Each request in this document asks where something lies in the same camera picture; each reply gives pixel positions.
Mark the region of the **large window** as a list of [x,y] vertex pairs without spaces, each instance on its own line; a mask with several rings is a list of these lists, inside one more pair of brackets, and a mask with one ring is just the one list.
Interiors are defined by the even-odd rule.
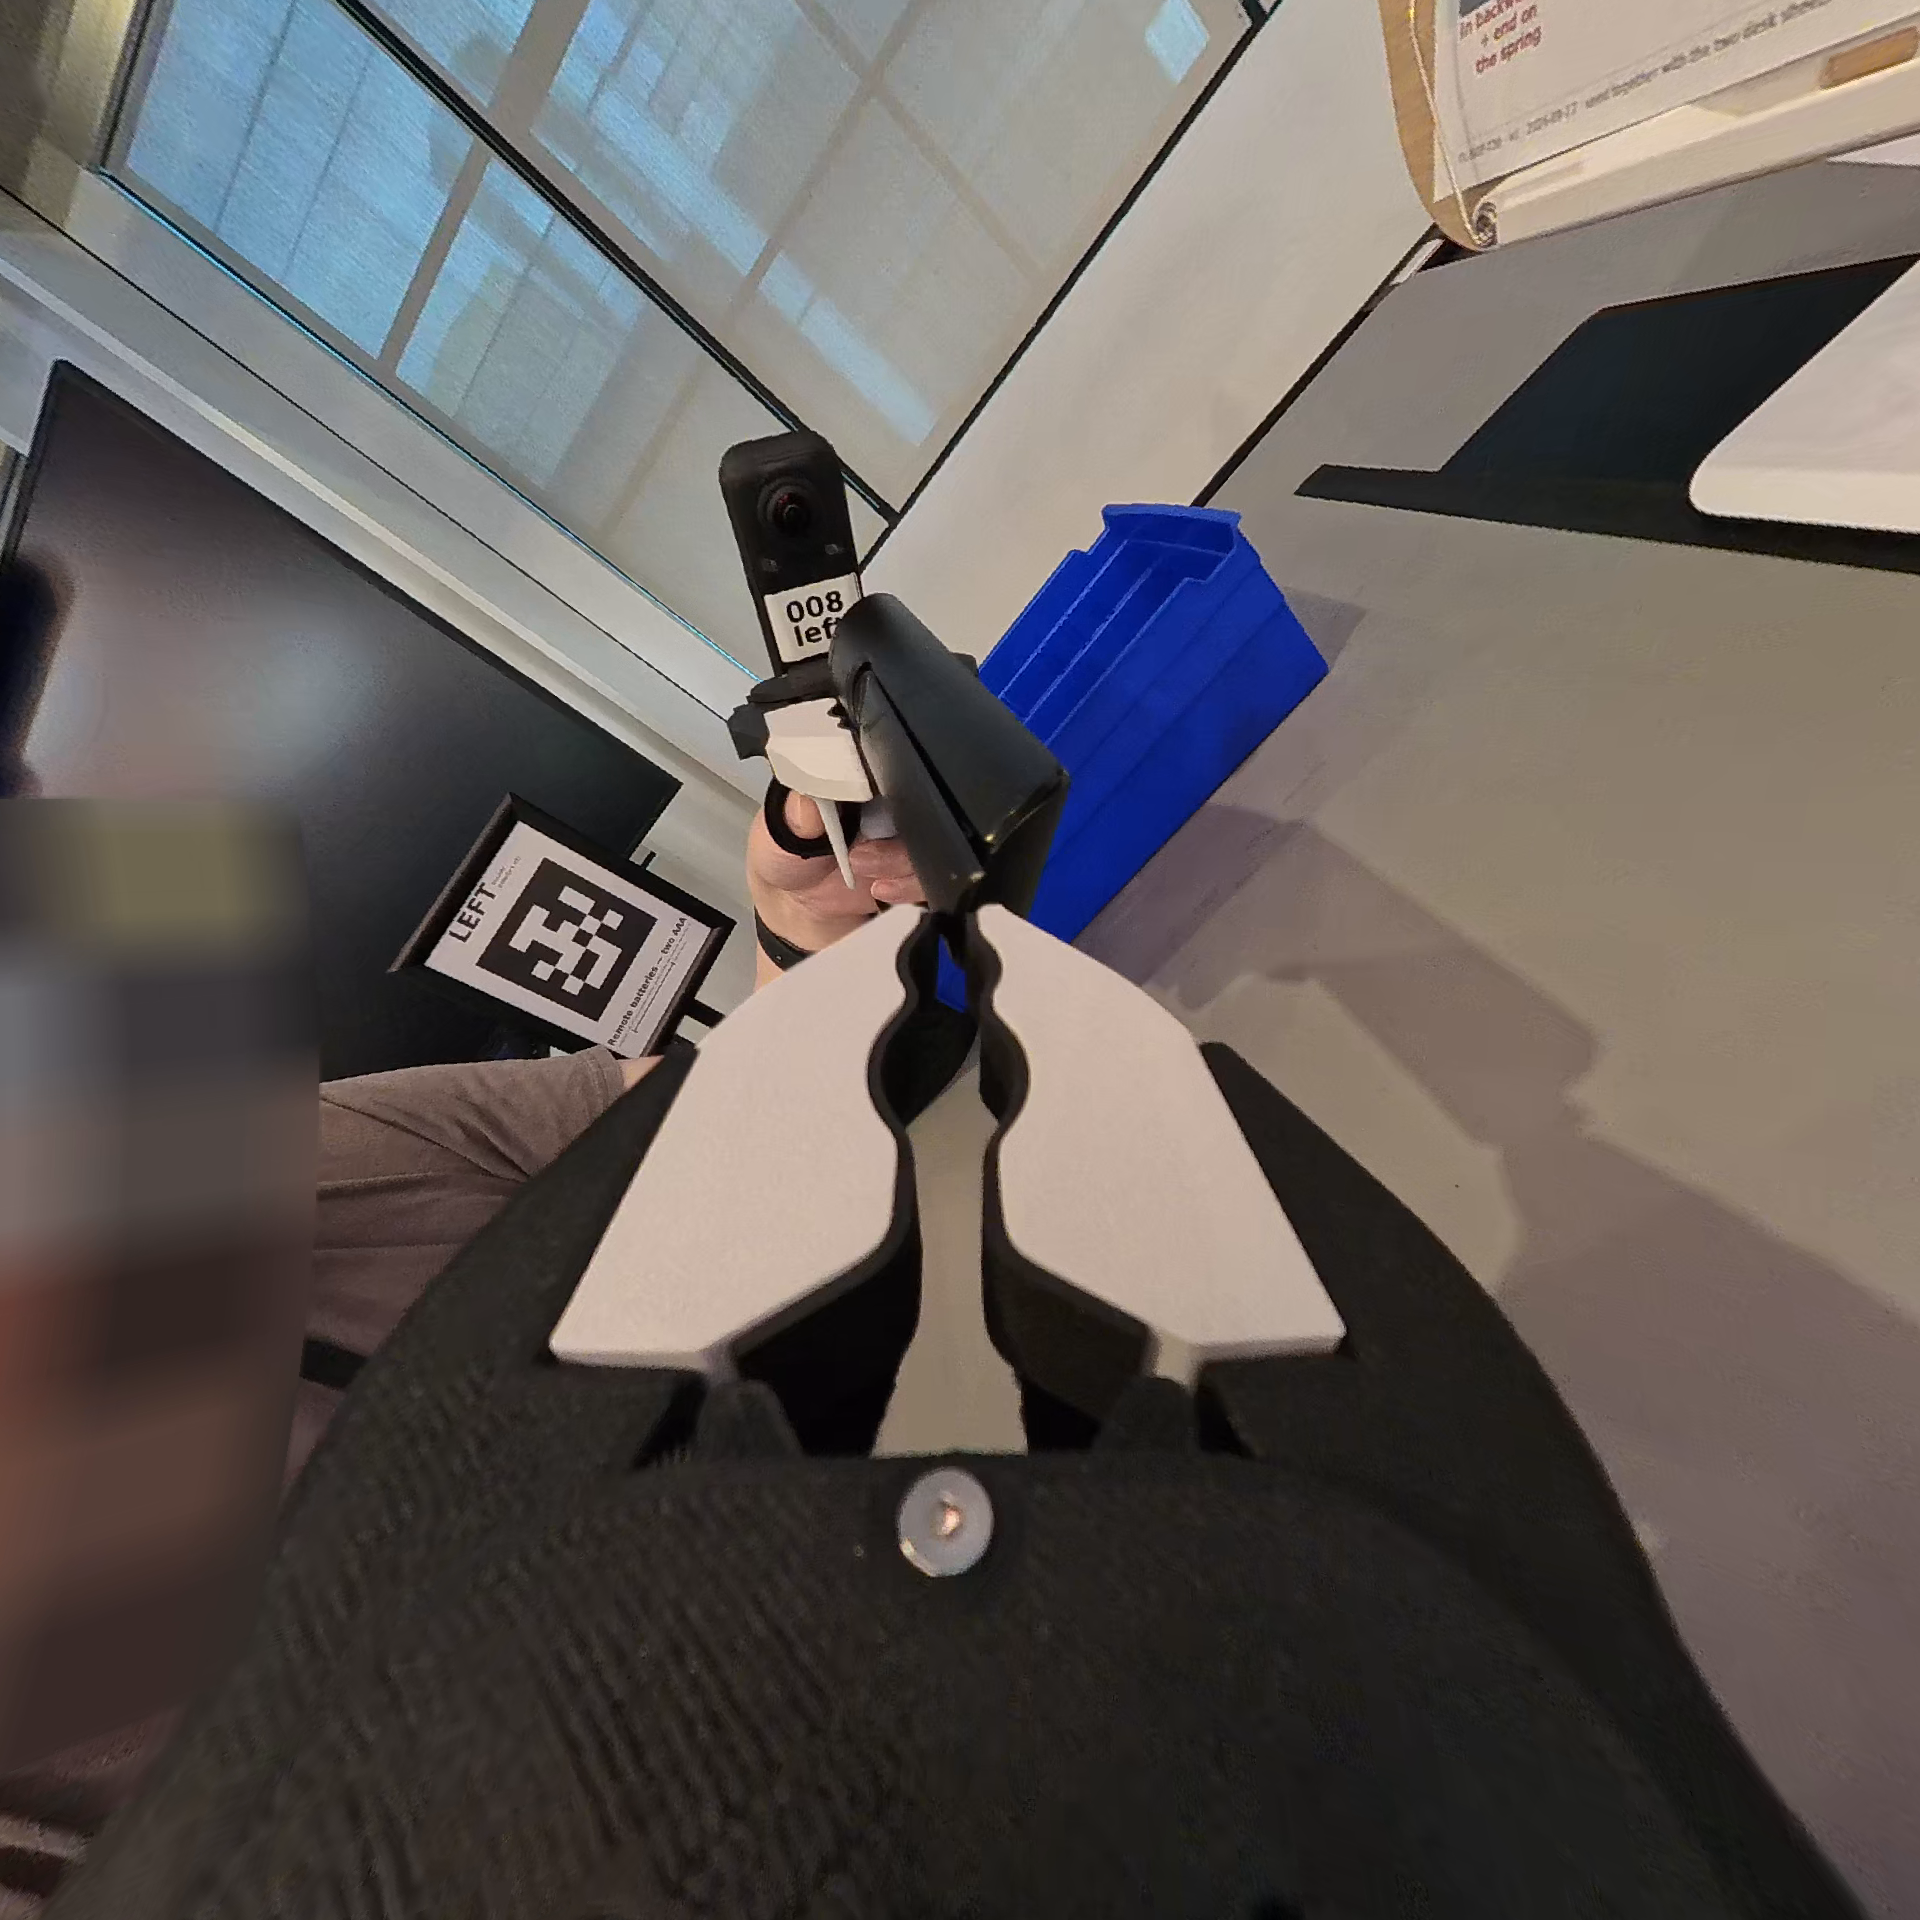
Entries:
[[867,557],[1269,12],[140,4],[102,168],[758,673],[723,453]]

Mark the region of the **person's left hand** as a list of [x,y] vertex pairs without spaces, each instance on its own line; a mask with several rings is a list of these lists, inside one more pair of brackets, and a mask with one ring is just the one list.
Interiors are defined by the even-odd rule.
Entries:
[[753,984],[773,982],[784,968],[781,956],[817,952],[859,930],[889,905],[924,905],[925,894],[913,861],[897,836],[862,831],[847,846],[847,866],[836,856],[797,852],[797,844],[824,838],[824,822],[816,799],[771,786],[767,799],[780,799],[781,828],[773,831],[773,814],[760,804],[749,828],[744,874],[756,917]]

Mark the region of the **blue plastic bin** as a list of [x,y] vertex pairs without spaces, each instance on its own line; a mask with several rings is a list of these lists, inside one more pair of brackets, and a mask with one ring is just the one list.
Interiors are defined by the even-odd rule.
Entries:
[[1069,943],[1327,663],[1235,511],[1119,503],[977,673],[1067,769],[1028,919]]

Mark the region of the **black remote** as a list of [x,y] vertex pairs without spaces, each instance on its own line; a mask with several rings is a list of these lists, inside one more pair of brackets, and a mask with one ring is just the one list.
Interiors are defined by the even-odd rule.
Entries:
[[1069,776],[902,601],[862,596],[829,648],[836,701],[936,914],[1027,914]]

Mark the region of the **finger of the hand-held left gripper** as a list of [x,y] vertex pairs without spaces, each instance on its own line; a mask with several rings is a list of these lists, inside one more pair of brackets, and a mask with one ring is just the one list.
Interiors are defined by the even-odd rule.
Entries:
[[835,807],[875,799],[873,780],[836,698],[767,708],[763,757],[790,793]]

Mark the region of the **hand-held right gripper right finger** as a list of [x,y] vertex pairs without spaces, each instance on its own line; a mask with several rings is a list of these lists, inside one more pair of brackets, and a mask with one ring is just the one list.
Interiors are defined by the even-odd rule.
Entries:
[[990,1335],[1103,1418],[1144,1378],[1333,1354],[1347,1325],[1189,1029],[1131,981],[982,905],[967,930]]

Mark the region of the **white sign stand base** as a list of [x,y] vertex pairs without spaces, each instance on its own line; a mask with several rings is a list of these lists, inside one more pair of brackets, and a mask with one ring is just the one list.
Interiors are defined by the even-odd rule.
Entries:
[[1916,535],[1916,268],[1709,450],[1689,503],[1718,518]]

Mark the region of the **printed instruction poster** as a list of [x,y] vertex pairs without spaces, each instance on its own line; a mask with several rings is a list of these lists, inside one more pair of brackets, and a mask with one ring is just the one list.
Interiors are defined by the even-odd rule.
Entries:
[[1439,183],[1487,183],[1892,30],[1911,2],[1438,4]]

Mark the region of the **black framed marker sign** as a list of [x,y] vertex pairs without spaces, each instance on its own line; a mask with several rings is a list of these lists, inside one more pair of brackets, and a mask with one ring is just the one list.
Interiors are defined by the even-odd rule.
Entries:
[[736,920],[507,796],[390,962],[558,1048],[657,1056]]

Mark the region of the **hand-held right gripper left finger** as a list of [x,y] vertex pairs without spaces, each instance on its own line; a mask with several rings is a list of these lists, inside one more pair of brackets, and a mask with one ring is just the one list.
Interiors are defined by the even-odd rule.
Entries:
[[920,1311],[912,1154],[881,1056],[920,998],[920,912],[862,930],[716,1025],[548,1350],[756,1381],[793,1418],[884,1406]]

